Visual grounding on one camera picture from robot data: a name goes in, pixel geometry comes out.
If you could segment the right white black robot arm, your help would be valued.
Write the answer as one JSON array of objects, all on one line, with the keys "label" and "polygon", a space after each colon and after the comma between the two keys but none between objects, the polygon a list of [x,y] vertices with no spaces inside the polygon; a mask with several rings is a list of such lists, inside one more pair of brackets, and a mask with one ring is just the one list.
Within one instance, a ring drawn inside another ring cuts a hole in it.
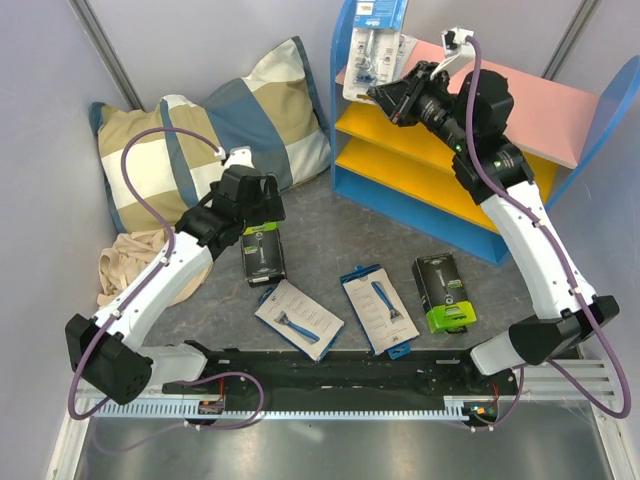
[{"label": "right white black robot arm", "polygon": [[482,69],[460,91],[449,76],[420,61],[402,79],[368,88],[368,97],[398,127],[422,124],[453,153],[455,177],[497,227],[533,302],[534,313],[472,347],[458,368],[467,392],[483,392],[494,374],[538,365],[592,336],[620,308],[580,274],[558,239],[523,152],[505,135],[514,106],[508,81]]}]

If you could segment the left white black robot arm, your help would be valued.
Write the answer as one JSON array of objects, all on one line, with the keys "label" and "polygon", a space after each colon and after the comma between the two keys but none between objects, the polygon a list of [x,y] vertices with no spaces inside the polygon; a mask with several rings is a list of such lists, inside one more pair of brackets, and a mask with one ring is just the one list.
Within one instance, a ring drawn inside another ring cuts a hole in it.
[{"label": "left white black robot arm", "polygon": [[190,344],[146,347],[151,327],[177,295],[205,272],[251,226],[285,217],[277,180],[247,166],[227,169],[188,209],[160,253],[108,306],[93,317],[74,315],[65,336],[74,372],[125,405],[148,386],[185,381],[198,393],[219,382],[218,367]]}]

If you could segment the blue Gillette razor blister pack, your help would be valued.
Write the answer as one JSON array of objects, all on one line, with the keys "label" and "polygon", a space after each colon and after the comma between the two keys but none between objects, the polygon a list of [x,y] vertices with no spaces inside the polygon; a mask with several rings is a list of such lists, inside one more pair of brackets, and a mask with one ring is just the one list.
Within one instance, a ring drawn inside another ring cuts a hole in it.
[{"label": "blue Gillette razor blister pack", "polygon": [[399,47],[396,59],[396,70],[402,71],[406,65],[410,55],[412,54],[418,40],[407,34],[401,34],[399,39]]}]

